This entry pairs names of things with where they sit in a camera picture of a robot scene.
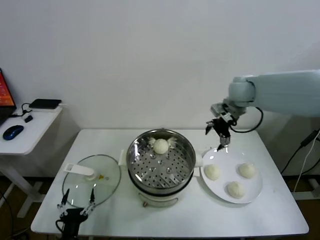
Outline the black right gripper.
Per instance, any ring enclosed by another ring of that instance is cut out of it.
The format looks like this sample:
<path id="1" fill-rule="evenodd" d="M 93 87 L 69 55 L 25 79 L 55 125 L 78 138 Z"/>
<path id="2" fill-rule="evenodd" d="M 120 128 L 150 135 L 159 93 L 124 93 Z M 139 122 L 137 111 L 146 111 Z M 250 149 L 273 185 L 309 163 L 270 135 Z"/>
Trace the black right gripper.
<path id="1" fill-rule="evenodd" d="M 229 132 L 229 124 L 223 118 L 214 118 L 208 122 L 206 122 L 207 126 L 205 128 L 205 134 L 207 135 L 212 129 L 219 136 L 219 145 L 217 147 L 217 151 L 225 149 L 229 146 L 231 135 Z"/>

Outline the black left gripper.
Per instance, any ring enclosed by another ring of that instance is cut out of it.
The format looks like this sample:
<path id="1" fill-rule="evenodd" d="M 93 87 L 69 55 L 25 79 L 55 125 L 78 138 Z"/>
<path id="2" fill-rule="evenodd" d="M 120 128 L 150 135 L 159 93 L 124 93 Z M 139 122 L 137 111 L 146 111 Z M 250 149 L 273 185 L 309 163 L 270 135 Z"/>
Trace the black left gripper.
<path id="1" fill-rule="evenodd" d="M 60 221 L 63 223 L 61 240 L 77 240 L 81 223 L 88 219 L 93 210 L 96 208 L 94 188 L 91 190 L 89 204 L 85 208 L 66 209 L 70 189 L 63 194 L 60 204 L 57 205 Z"/>

